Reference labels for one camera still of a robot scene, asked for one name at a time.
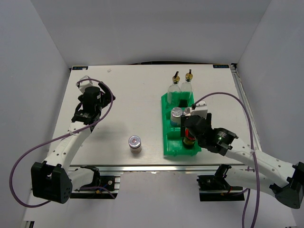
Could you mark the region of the silver lid spice jar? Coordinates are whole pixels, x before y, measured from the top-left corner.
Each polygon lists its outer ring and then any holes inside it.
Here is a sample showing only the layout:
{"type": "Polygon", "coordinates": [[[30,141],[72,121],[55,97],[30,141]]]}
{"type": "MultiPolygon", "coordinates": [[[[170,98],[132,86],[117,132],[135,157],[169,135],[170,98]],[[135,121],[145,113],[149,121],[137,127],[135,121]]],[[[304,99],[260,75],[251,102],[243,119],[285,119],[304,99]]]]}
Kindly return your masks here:
{"type": "Polygon", "coordinates": [[[190,115],[191,115],[191,108],[190,108],[190,107],[186,107],[186,108],[183,110],[183,115],[184,115],[184,116],[190,116],[190,115]]]}

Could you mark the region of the blue label white jar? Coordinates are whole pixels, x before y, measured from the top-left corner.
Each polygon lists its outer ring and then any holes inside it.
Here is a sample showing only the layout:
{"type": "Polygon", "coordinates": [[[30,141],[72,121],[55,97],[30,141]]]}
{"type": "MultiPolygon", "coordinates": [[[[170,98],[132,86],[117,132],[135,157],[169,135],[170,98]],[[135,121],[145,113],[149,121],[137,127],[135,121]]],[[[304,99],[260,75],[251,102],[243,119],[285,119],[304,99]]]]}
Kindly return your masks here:
{"type": "Polygon", "coordinates": [[[171,109],[170,114],[170,124],[173,127],[180,127],[181,116],[183,115],[183,110],[180,107],[174,107],[171,109]]]}

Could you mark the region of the dark sauce glass bottle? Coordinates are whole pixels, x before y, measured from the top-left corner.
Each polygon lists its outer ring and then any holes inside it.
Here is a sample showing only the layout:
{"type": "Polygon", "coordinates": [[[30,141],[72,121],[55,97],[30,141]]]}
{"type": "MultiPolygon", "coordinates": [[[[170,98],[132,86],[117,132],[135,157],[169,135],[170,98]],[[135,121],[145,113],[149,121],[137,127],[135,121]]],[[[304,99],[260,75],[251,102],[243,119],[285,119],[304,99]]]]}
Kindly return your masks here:
{"type": "Polygon", "coordinates": [[[180,87],[180,100],[179,107],[187,107],[191,94],[192,94],[192,85],[191,81],[193,79],[192,70],[190,69],[185,75],[185,82],[181,84],[180,87]]]}

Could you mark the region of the red lid sauce jar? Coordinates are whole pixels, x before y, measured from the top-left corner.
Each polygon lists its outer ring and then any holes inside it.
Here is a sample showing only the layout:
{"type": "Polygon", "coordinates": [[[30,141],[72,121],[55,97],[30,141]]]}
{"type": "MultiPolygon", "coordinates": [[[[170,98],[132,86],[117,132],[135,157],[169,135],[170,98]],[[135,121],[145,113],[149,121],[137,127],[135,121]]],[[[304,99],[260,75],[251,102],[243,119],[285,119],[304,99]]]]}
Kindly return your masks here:
{"type": "Polygon", "coordinates": [[[191,149],[194,147],[195,144],[195,137],[190,133],[188,129],[185,130],[185,135],[182,139],[182,143],[185,148],[191,149]]]}

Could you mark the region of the clear oil bottle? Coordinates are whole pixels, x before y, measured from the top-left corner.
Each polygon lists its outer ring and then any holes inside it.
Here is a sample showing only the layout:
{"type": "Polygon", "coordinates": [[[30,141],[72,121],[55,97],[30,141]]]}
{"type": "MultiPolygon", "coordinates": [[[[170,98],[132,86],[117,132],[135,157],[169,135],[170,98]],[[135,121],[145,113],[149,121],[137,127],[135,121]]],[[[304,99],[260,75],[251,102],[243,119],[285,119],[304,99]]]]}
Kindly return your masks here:
{"type": "Polygon", "coordinates": [[[169,105],[177,104],[181,89],[179,87],[179,71],[172,77],[172,85],[167,90],[167,102],[169,105]]]}

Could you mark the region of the small silver lid jar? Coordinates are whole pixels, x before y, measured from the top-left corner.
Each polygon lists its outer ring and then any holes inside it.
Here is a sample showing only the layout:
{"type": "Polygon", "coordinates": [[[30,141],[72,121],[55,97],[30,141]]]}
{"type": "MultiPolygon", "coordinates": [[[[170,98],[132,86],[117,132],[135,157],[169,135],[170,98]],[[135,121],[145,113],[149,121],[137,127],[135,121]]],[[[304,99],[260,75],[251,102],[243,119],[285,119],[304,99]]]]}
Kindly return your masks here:
{"type": "Polygon", "coordinates": [[[137,135],[133,135],[129,138],[128,145],[133,154],[139,154],[142,151],[142,141],[137,135]]]}

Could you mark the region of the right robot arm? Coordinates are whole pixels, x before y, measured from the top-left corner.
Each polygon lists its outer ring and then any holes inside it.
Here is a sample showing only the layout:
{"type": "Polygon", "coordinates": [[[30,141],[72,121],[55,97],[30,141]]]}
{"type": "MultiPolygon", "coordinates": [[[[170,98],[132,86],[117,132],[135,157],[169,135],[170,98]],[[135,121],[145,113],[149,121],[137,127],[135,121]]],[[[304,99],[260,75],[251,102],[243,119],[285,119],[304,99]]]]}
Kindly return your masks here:
{"type": "Polygon", "coordinates": [[[211,127],[211,114],[206,118],[189,115],[182,118],[185,137],[200,148],[234,159],[253,168],[243,171],[221,164],[213,176],[199,176],[202,191],[230,190],[232,187],[255,189],[273,196],[281,204],[299,209],[304,198],[304,164],[279,160],[260,150],[251,149],[235,133],[211,127]]]}

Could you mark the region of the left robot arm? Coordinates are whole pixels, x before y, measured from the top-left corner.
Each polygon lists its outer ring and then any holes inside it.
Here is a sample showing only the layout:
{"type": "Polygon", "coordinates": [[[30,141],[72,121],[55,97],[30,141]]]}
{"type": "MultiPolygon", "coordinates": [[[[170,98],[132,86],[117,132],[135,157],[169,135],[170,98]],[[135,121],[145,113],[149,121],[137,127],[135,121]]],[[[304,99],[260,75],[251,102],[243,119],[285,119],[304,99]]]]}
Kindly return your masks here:
{"type": "Polygon", "coordinates": [[[37,198],[64,204],[73,191],[94,190],[100,185],[96,167],[85,165],[74,171],[69,168],[83,142],[106,117],[102,109],[111,108],[115,96],[107,85],[98,82],[97,86],[83,89],[78,100],[67,134],[43,162],[35,162],[31,167],[32,192],[37,198]]]}

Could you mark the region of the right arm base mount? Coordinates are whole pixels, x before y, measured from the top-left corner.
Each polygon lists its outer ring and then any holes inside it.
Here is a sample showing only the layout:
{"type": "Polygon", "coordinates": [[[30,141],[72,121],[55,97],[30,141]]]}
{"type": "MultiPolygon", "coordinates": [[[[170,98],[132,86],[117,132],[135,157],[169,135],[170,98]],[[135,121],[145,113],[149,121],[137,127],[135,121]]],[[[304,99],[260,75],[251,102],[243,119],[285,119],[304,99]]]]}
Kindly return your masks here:
{"type": "Polygon", "coordinates": [[[230,186],[225,181],[217,182],[213,175],[197,177],[200,202],[244,201],[244,190],[239,186],[230,186]]]}

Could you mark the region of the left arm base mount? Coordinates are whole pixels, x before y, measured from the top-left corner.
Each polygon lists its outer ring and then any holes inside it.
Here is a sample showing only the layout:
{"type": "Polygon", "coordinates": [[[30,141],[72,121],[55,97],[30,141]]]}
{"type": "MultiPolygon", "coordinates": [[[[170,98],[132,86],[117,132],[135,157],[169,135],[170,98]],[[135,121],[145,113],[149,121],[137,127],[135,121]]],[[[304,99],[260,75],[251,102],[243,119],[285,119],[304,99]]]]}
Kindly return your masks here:
{"type": "Polygon", "coordinates": [[[73,185],[72,199],[114,200],[119,191],[121,175],[101,171],[98,167],[70,167],[68,176],[73,185]]]}

